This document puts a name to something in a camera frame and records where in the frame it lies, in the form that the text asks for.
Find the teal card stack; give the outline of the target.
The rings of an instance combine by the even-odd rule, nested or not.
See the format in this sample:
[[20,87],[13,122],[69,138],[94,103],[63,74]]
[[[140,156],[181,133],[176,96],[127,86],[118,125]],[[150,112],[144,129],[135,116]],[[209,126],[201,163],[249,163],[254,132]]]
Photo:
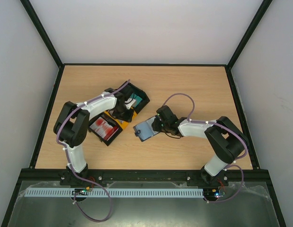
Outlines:
[[146,96],[144,98],[142,98],[139,95],[134,94],[133,98],[135,99],[135,103],[133,105],[133,108],[136,111],[143,109],[149,103],[149,99]]

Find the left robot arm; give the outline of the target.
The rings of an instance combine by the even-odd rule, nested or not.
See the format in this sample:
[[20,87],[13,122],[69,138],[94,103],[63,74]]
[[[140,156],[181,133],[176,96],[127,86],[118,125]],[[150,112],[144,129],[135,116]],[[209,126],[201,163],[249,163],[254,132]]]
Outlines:
[[69,101],[64,104],[53,129],[56,142],[63,146],[68,161],[66,172],[62,175],[62,183],[90,183],[87,179],[88,164],[82,145],[89,130],[89,122],[104,114],[111,122],[130,123],[135,114],[134,97],[133,85],[126,81],[118,89],[108,88],[84,103],[75,104]]

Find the dark blue card holder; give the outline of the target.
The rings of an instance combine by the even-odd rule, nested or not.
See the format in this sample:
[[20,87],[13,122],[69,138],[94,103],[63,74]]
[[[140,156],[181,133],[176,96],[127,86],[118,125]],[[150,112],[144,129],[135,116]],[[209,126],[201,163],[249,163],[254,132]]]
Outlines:
[[155,119],[156,117],[153,116],[133,127],[135,136],[138,137],[141,142],[144,142],[150,139],[151,137],[154,137],[155,135],[159,134],[159,131],[155,131],[152,128],[152,123]]

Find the red white card stack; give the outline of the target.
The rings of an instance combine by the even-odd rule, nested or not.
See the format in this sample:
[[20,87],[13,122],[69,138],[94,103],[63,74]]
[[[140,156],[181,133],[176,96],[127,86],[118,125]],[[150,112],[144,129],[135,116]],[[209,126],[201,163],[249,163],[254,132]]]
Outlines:
[[105,119],[99,117],[91,125],[90,128],[98,136],[104,140],[109,140],[117,131],[117,126],[110,125]]

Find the black bin with red cards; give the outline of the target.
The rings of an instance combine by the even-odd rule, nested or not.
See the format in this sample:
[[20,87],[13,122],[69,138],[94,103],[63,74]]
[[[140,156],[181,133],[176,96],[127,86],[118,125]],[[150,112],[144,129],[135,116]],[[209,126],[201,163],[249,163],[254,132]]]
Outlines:
[[114,118],[103,112],[89,121],[88,131],[95,134],[101,142],[110,146],[123,129]]

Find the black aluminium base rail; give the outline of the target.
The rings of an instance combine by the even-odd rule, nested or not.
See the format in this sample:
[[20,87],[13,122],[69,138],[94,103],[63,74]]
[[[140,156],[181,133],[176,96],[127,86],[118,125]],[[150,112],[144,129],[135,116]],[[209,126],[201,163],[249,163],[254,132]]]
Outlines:
[[[240,170],[227,170],[211,177],[207,182],[201,178],[200,170],[96,170],[90,169],[86,178],[92,177],[102,186],[114,182],[173,182],[187,183],[188,186],[209,188],[219,186],[221,183],[240,182]],[[67,170],[62,169],[22,169],[17,183],[22,181],[58,181],[61,185],[71,187],[85,186],[82,181]]]

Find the black bin with teal cards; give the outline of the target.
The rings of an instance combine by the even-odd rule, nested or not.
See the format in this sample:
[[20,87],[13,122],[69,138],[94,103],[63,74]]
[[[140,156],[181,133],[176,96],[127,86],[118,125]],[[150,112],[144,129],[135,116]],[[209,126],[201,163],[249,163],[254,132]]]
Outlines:
[[124,102],[131,100],[134,94],[137,94],[142,98],[144,98],[145,96],[148,97],[147,94],[142,89],[136,87],[132,83],[128,83],[120,92],[124,95]]

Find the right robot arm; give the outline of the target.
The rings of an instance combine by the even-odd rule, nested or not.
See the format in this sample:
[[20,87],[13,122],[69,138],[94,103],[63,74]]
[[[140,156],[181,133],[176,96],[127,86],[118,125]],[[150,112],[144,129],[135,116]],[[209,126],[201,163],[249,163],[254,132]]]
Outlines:
[[188,117],[177,118],[164,105],[157,110],[151,127],[174,138],[198,137],[208,139],[214,156],[200,170],[200,178],[206,185],[212,185],[218,174],[236,160],[248,154],[249,141],[237,126],[226,116],[212,121],[197,121]]

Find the yellow card bin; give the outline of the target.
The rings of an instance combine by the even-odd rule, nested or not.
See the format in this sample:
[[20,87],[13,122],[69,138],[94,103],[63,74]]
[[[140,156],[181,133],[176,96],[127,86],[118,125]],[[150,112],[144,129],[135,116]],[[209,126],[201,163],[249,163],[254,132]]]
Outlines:
[[104,111],[104,114],[107,115],[109,121],[118,126],[121,130],[124,130],[130,124],[130,122],[115,118],[111,113],[112,111]]

